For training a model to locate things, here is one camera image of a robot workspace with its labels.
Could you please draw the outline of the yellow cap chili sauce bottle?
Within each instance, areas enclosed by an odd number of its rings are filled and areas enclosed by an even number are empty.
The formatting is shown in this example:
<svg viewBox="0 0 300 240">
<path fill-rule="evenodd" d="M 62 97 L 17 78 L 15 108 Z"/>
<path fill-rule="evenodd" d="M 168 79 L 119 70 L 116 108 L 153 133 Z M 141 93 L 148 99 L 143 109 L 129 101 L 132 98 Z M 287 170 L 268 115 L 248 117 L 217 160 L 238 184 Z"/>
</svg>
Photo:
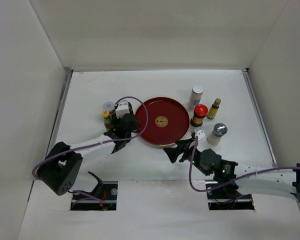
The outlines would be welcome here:
<svg viewBox="0 0 300 240">
<path fill-rule="evenodd" d="M 110 112 L 108 110 L 103 110 L 102 117 L 103 117 L 104 127 L 107 131 L 109 131 L 110 129 L 112 129 L 114 127 L 114 125 L 112 123 L 112 116 L 111 116 Z"/>
</svg>

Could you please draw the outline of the black cap white-powder bottle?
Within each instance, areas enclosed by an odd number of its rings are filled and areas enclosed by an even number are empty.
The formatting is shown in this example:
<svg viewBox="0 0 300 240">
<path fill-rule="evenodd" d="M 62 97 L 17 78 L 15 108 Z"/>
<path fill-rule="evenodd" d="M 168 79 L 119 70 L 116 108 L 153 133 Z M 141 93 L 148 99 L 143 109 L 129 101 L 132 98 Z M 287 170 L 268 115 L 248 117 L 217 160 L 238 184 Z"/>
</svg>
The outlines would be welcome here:
<svg viewBox="0 0 300 240">
<path fill-rule="evenodd" d="M 128 110 L 129 110 L 129 113 L 133 115 L 133 114 L 134 114 L 134 111 L 133 111 L 132 104 L 131 104 L 129 101 L 128 101 L 127 103 L 128 103 Z"/>
</svg>

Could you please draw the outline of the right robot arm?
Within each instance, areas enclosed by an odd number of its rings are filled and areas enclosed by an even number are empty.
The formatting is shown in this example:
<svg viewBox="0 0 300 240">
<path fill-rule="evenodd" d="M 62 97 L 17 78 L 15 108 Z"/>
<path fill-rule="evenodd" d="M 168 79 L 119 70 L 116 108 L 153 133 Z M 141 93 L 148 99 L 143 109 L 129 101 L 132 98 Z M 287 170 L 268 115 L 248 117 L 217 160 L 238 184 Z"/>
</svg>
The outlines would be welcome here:
<svg viewBox="0 0 300 240">
<path fill-rule="evenodd" d="M 247 195 L 261 194 L 293 199 L 300 204 L 300 163 L 296 166 L 259 168 L 225 160 L 211 148 L 198 150 L 198 138 L 165 147 L 171 163 L 188 161 L 205 176 L 212 176 L 202 193 L 221 204 L 232 204 Z"/>
</svg>

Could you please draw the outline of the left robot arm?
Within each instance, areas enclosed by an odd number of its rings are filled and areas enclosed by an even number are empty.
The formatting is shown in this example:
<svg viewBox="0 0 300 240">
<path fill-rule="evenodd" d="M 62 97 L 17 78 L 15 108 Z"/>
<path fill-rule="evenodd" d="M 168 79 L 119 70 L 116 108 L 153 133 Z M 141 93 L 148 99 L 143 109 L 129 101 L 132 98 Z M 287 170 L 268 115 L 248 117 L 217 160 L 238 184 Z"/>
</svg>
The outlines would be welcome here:
<svg viewBox="0 0 300 240">
<path fill-rule="evenodd" d="M 102 195 L 102 186 L 98 184 L 101 180 L 92 173 L 91 178 L 79 177 L 82 164 L 103 160 L 123 149 L 134 138 L 132 133 L 137 129 L 137 122 L 134 114 L 126 113 L 114 128 L 95 139 L 75 146 L 63 141 L 56 143 L 46 159 L 33 169 L 34 177 L 58 196 L 68 191 L 82 191 L 90 199 L 98 199 Z"/>
</svg>

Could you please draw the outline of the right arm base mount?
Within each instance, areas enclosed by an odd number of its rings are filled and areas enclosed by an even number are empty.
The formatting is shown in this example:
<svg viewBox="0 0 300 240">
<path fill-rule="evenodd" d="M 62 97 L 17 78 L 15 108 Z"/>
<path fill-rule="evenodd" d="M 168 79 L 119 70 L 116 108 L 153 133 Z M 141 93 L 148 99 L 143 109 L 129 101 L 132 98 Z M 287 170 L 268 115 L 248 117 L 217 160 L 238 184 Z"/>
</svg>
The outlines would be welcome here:
<svg viewBox="0 0 300 240">
<path fill-rule="evenodd" d="M 211 211 L 254 210 L 251 194 L 241 194 L 234 183 L 207 192 L 208 208 Z"/>
</svg>

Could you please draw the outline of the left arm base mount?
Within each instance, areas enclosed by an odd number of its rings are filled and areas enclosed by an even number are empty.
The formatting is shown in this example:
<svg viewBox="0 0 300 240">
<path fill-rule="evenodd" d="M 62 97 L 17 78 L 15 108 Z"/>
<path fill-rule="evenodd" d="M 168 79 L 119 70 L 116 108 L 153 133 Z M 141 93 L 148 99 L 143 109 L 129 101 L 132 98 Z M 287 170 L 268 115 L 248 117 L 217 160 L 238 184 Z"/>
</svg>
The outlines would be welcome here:
<svg viewBox="0 0 300 240">
<path fill-rule="evenodd" d="M 81 190 L 70 191 L 72 200 L 71 211 L 115 211 L 117 209 L 118 182 L 103 181 L 93 172 L 88 174 L 96 181 L 90 192 Z"/>
</svg>

